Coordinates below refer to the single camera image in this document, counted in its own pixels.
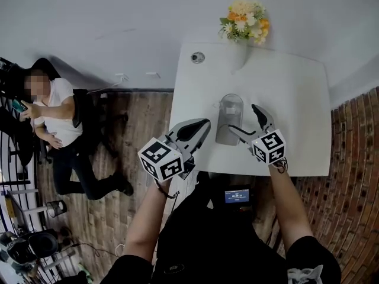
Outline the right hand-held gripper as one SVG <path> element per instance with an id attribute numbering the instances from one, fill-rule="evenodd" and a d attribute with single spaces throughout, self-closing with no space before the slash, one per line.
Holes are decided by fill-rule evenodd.
<path id="1" fill-rule="evenodd" d="M 229 131 L 236 135 L 240 141 L 245 144 L 251 143 L 252 154 L 260 161 L 267 165 L 274 164 L 285 157 L 286 141 L 279 129 L 275 130 L 273 117 L 261 106 L 252 104 L 258 124 L 263 132 L 269 132 L 257 138 L 257 132 L 251 133 L 235 126 L 227 125 Z"/>

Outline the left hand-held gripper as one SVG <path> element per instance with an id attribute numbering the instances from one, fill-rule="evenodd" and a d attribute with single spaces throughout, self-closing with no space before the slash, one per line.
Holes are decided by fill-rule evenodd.
<path id="1" fill-rule="evenodd" d="M 144 170 L 158 182 L 174 176 L 185 179 L 195 168 L 192 154 L 204 143 L 211 129 L 206 118 L 186 120 L 160 138 L 152 138 L 138 152 Z"/>

